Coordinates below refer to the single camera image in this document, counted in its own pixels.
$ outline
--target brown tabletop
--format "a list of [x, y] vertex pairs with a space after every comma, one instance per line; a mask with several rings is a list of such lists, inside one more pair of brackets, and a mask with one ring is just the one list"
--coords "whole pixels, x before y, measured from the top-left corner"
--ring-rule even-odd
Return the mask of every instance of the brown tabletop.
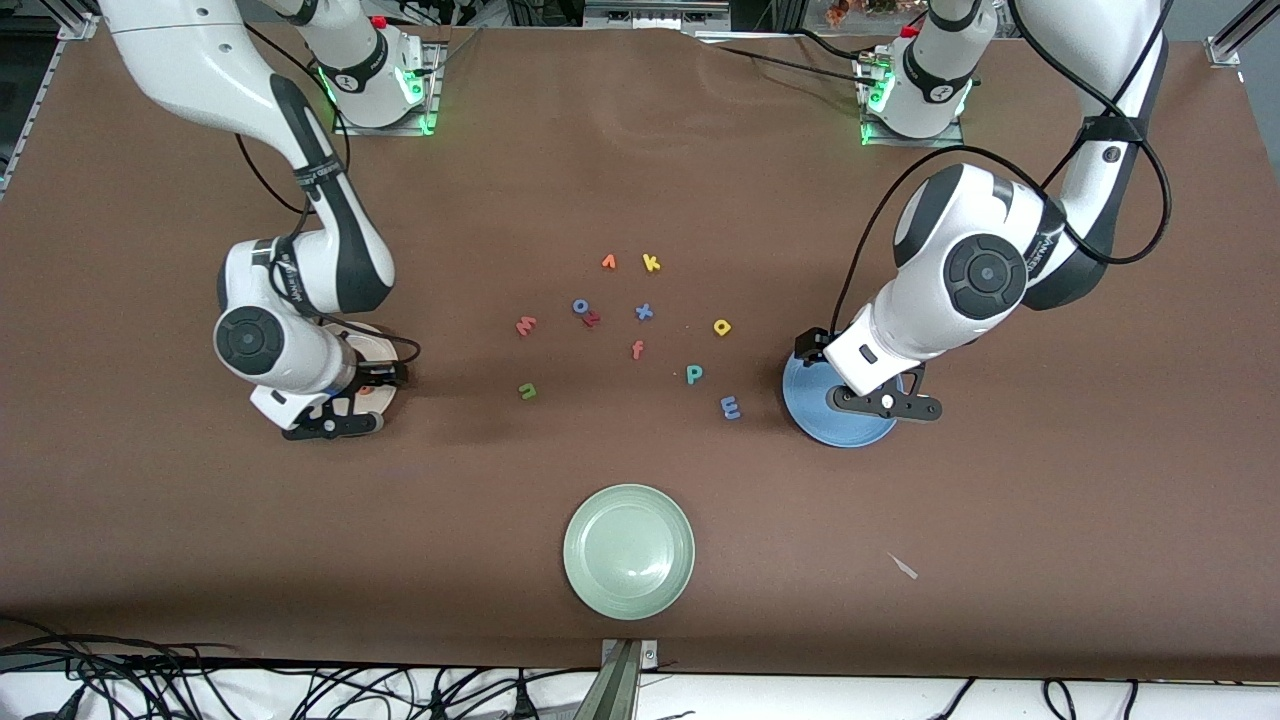
[[[1069, 86], [1018, 42], [982, 76], [968, 140], [1044, 173]], [[288, 443], [210, 336], [228, 247], [291, 215], [105, 32], [73, 44], [0, 202], [0, 610], [301, 659], [588, 665], [627, 635], [684, 670], [1275, 678], [1280, 193], [1234, 72], [1175, 45], [1161, 99], [1161, 250], [932, 363], [941, 421], [841, 451], [792, 425], [780, 370], [922, 151], [860, 146], [847, 83], [673, 32], [485, 31], [434, 137], [352, 142], [397, 264], [367, 320], [422, 341], [415, 382], [376, 436]], [[906, 195], [849, 315], [892, 275]], [[1121, 250], [1156, 208], [1140, 169]], [[669, 493], [696, 534], [687, 591], [637, 623], [561, 562], [613, 483]]]

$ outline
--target blue disc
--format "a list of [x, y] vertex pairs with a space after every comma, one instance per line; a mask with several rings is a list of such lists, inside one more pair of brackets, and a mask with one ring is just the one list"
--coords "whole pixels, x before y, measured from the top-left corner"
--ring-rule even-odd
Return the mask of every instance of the blue disc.
[[[782, 369], [782, 400], [791, 419], [813, 439], [832, 447], [864, 447], [887, 436], [896, 419], [837, 410], [831, 404], [832, 388], [844, 384], [827, 363], [805, 368], [804, 360], [792, 356]], [[897, 387], [902, 389], [901, 377]]]

